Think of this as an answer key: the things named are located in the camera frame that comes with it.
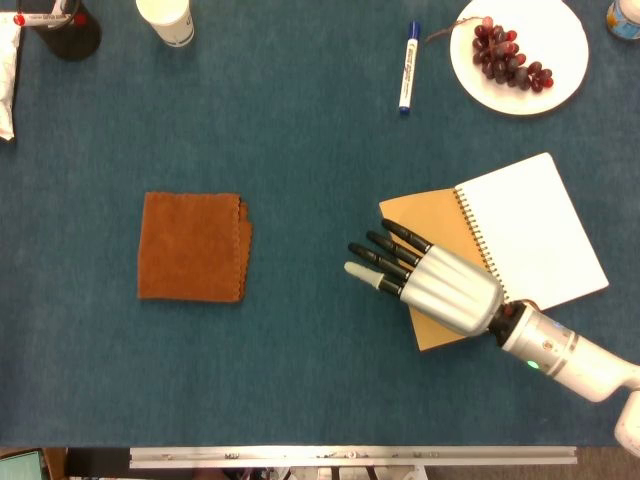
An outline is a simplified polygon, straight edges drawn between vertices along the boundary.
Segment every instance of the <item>notebook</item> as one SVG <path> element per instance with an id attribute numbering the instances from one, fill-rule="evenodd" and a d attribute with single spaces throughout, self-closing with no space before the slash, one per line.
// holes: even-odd
<path id="1" fill-rule="evenodd" d="M 548 153 L 380 209 L 487 269 L 506 301 L 531 299 L 544 310 L 609 284 Z M 462 338 L 414 309 L 411 320 L 420 350 Z"/>

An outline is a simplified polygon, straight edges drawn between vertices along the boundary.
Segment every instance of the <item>blue tablecloth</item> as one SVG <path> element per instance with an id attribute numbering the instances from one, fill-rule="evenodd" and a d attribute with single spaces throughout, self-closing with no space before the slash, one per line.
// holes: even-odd
<path id="1" fill-rule="evenodd" d="M 549 151 L 611 283 L 550 314 L 640 362 L 640 47 L 607 32 L 609 0 L 568 2 L 591 55 L 557 111 L 482 107 L 442 39 L 408 119 L 407 24 L 442 28 L 465 0 L 192 3 L 184 49 L 133 0 L 86 1 L 103 28 L 86 61 L 23 37 L 0 145 L 0 443 L 613 444 L 626 394 L 591 404 L 489 337 L 420 354 L 405 307 L 342 269 L 378 201 Z M 242 304 L 137 300 L 151 190 L 246 199 Z"/>

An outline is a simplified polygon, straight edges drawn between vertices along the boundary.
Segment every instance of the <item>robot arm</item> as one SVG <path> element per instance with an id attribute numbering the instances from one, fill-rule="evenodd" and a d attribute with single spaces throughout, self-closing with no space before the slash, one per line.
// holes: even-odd
<path id="1" fill-rule="evenodd" d="M 629 363 L 542 314 L 526 301 L 504 304 L 500 283 L 491 274 L 389 220 L 382 225 L 421 255 L 367 236 L 413 270 L 356 244 L 349 249 L 388 271 L 372 272 L 348 262 L 347 271 L 372 286 L 466 336 L 487 329 L 502 350 L 520 358 L 578 395 L 600 402 L 621 386 L 632 390 L 615 428 L 618 442 L 640 457 L 640 366 Z"/>

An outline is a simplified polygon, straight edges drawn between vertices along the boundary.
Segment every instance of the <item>whiteboard marker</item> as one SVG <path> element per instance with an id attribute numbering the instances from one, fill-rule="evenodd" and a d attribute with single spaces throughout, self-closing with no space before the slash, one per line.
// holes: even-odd
<path id="1" fill-rule="evenodd" d="M 17 13 L 13 23 L 19 27 L 55 27 L 71 20 L 69 14 Z"/>
<path id="2" fill-rule="evenodd" d="M 400 113 L 408 115 L 411 109 L 411 91 L 413 90 L 413 74 L 416 68 L 416 56 L 418 55 L 418 39 L 420 37 L 420 24 L 409 24 L 409 39 L 407 40 L 407 55 L 404 59 L 404 71 L 402 72 L 402 90 L 400 90 Z"/>

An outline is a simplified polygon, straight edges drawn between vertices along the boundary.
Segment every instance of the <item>brown suede cloth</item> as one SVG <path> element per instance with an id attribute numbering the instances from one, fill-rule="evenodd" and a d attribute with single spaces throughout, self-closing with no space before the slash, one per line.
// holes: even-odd
<path id="1" fill-rule="evenodd" d="M 249 264 L 249 209 L 223 194 L 145 195 L 138 298 L 239 302 Z"/>

